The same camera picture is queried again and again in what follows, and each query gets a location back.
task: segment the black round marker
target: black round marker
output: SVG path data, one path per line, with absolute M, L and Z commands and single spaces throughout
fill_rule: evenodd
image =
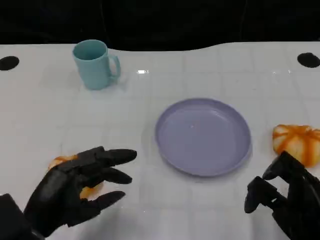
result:
M 14 69 L 19 64 L 19 58 L 16 56 L 6 56 L 0 59 L 0 71 Z
M 307 68 L 316 68 L 320 66 L 320 59 L 311 52 L 301 53 L 298 56 L 298 62 Z

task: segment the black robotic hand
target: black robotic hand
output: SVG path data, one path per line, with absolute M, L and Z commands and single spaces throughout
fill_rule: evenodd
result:
M 278 176 L 289 184 L 287 197 L 266 181 Z M 274 220 L 291 240 L 319 238 L 320 181 L 289 153 L 284 151 L 247 189 L 246 213 L 262 204 L 273 210 Z
M 129 149 L 105 151 L 102 146 L 77 154 L 75 160 L 53 167 L 31 195 L 24 216 L 44 237 L 67 224 L 69 227 L 98 216 L 101 210 L 120 200 L 125 193 L 113 191 L 96 200 L 80 199 L 84 187 L 94 187 L 108 181 L 129 184 L 132 178 L 112 167 L 128 163 L 137 157 Z

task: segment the white table surface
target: white table surface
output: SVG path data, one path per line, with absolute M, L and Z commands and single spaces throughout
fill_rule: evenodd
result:
M 0 45 L 0 58 L 19 65 L 0 72 L 0 192 L 23 209 L 52 159 L 103 145 L 130 148 L 138 158 L 119 166 L 130 185 L 107 183 L 103 192 L 127 196 L 99 217 L 61 227 L 50 240 L 277 240 L 287 239 L 271 211 L 245 214 L 247 184 L 272 162 L 277 124 L 320 128 L 320 67 L 297 62 L 320 57 L 318 43 L 228 43 L 183 52 L 127 52 L 119 56 L 120 83 L 84 88 L 73 44 Z M 234 106 L 247 120 L 253 156 L 217 178 L 182 174 L 159 156 L 158 116 L 169 105 L 209 97 Z M 320 168 L 311 170 L 320 176 Z M 281 192 L 281 179 L 272 182 Z

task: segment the orange pumpkin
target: orange pumpkin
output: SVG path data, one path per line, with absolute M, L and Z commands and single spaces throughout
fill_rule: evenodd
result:
M 57 166 L 59 164 L 62 164 L 66 161 L 70 161 L 70 160 L 75 160 L 77 159 L 77 155 L 72 155 L 72 156 L 58 156 L 56 157 L 49 165 L 48 170 L 52 169 L 54 166 Z M 103 187 L 103 183 L 99 183 L 98 185 L 96 185 L 93 188 L 90 187 L 84 187 L 82 189 L 82 192 L 80 193 L 80 198 L 81 199 L 87 199 L 89 197 L 93 197 L 95 195 L 98 194 L 98 192 L 102 189 Z
M 320 161 L 320 130 L 308 125 L 283 125 L 273 129 L 273 149 L 277 154 L 287 151 L 305 167 Z

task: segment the purple plate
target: purple plate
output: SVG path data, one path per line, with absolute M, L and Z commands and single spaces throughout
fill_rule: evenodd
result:
M 231 106 L 208 98 L 170 106 L 156 124 L 155 139 L 165 160 L 202 177 L 228 173 L 251 154 L 245 119 Z

